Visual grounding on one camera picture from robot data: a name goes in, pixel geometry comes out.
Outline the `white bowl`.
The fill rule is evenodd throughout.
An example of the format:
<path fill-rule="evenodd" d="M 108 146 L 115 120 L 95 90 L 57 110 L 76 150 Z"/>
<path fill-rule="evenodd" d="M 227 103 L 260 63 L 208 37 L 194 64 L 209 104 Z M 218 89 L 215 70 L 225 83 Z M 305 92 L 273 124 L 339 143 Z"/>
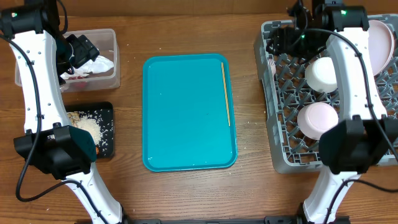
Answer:
<path fill-rule="evenodd" d="M 335 68 L 330 57 L 322 57 L 305 70 L 308 86 L 320 93 L 331 93 L 338 88 Z"/>

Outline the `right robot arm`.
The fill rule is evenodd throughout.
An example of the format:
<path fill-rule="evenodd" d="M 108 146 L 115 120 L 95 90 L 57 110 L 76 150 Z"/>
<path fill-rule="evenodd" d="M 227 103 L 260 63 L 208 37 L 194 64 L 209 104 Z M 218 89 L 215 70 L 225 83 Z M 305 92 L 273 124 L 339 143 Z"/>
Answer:
<path fill-rule="evenodd" d="M 267 51 L 309 58 L 325 47 L 335 69 L 340 118 L 320 137 L 323 167 L 303 203 L 305 222 L 334 223 L 352 184 L 392 149 L 397 123 L 387 117 L 376 93 L 365 8 L 322 1 L 308 11 L 297 1 L 288 13 L 295 18 L 295 25 L 274 31 Z"/>

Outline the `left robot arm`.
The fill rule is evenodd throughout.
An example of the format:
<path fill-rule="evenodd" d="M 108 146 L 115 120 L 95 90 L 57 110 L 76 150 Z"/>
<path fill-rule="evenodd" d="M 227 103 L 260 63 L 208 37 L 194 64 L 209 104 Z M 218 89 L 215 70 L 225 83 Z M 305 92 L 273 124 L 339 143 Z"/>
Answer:
<path fill-rule="evenodd" d="M 127 223 L 97 170 L 91 134 L 71 124 L 63 104 L 62 74 L 95 61 L 99 50 L 85 36 L 66 35 L 62 7 L 57 0 L 26 1 L 1 11 L 1 38 L 14 52 L 25 104 L 24 135 L 14 148 L 26 166 L 68 186 L 93 223 Z"/>

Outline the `pink bowl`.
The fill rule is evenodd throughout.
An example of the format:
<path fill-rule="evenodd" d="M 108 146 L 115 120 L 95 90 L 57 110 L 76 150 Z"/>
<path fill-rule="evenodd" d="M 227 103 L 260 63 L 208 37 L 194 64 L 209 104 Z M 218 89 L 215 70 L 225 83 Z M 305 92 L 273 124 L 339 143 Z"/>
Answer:
<path fill-rule="evenodd" d="M 321 135 L 336 126 L 338 121 L 338 113 L 326 103 L 312 103 L 305 106 L 297 116 L 301 132 L 314 140 L 319 140 Z"/>

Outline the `red snack wrapper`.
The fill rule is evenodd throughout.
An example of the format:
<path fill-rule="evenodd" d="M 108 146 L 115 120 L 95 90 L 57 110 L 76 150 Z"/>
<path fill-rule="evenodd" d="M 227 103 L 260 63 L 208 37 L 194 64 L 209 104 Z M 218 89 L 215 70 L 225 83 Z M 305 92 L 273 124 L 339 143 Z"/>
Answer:
<path fill-rule="evenodd" d="M 82 75 L 69 75 L 67 77 L 67 80 L 78 80 L 78 79 L 84 79 L 87 78 L 88 74 L 82 74 Z"/>

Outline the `white round plate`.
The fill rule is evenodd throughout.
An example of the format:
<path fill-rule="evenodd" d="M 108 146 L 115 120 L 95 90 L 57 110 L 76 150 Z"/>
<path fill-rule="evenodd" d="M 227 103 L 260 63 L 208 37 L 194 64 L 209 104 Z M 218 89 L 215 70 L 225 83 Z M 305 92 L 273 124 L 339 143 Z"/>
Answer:
<path fill-rule="evenodd" d="M 394 51 L 394 36 L 385 23 L 369 21 L 369 57 L 373 75 L 381 73 L 388 65 Z"/>

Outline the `white napkin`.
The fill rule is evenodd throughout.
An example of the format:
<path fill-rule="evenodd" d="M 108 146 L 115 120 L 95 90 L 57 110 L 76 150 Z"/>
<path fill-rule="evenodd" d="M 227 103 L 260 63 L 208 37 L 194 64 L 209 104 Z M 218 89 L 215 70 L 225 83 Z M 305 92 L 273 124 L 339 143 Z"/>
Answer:
<path fill-rule="evenodd" d="M 80 68 L 74 69 L 74 74 L 72 75 L 82 75 L 82 74 L 98 74 L 98 73 L 104 73 L 110 71 L 112 68 L 114 68 L 114 62 L 111 60 L 107 59 L 104 56 L 97 56 L 95 61 L 89 60 L 87 61 L 84 65 L 82 65 Z M 67 80 L 67 77 L 71 75 L 68 73 L 63 73 L 61 77 L 64 80 Z"/>

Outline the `white plastic fork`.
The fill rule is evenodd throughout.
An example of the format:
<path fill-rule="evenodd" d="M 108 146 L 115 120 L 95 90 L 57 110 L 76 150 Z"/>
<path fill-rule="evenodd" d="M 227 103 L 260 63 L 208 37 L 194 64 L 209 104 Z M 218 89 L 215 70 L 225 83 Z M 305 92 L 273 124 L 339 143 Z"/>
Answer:
<path fill-rule="evenodd" d="M 276 64 L 273 58 L 268 59 L 268 66 L 270 67 L 271 74 L 274 77 L 276 74 Z"/>

